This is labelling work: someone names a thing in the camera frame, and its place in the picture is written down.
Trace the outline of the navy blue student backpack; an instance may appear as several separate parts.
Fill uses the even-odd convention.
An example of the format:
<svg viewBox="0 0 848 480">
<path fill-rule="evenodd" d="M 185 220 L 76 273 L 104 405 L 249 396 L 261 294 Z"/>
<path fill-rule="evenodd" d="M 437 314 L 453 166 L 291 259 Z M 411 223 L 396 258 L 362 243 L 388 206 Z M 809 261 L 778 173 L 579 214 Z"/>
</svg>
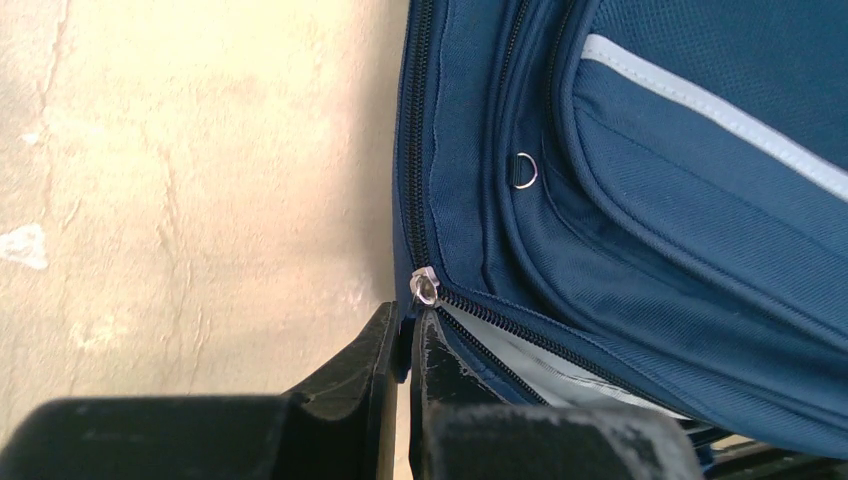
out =
<svg viewBox="0 0 848 480">
<path fill-rule="evenodd" d="M 395 288 L 504 401 L 847 456 L 847 5 L 413 1 Z"/>
</svg>

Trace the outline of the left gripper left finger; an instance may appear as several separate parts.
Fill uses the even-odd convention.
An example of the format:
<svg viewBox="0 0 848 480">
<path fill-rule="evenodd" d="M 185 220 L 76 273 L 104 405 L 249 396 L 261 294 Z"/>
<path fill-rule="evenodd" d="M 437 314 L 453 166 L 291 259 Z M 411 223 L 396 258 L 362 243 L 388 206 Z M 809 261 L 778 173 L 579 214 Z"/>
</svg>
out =
<svg viewBox="0 0 848 480">
<path fill-rule="evenodd" d="M 274 395 L 88 397 L 35 409 L 5 479 L 389 479 L 398 313 L 380 305 L 324 365 Z"/>
</svg>

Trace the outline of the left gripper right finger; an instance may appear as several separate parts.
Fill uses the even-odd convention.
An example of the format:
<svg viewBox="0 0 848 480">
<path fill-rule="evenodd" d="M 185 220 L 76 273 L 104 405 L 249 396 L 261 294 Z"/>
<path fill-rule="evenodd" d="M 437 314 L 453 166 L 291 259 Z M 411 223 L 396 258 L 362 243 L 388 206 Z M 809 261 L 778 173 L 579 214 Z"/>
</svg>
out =
<svg viewBox="0 0 848 480">
<path fill-rule="evenodd" d="M 414 328 L 409 464 L 416 479 L 700 479 L 672 419 L 636 407 L 558 408 L 499 398 L 435 314 Z"/>
</svg>

